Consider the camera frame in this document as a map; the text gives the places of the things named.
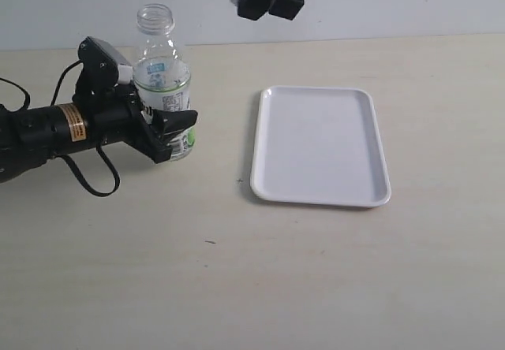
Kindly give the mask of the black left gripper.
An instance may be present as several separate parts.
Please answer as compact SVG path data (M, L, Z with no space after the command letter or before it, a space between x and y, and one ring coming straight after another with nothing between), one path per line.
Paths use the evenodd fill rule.
M75 90L73 104L86 126L86 140L81 142L81 150L123 142L156 164L168 161L172 155L171 147L163 144L159 136L176 136L197 121L195 110L153 110L150 127L141 113L140 99L133 85L118 85L101 92L80 87Z

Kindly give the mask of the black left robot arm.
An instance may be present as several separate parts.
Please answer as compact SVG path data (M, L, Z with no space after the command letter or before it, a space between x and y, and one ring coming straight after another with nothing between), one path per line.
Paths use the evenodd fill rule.
M112 143L126 143L154 163L170 159L169 141L196 124L195 110L142 114L133 85L95 94L81 91L70 103L18 111L1 109L1 181L47 161Z

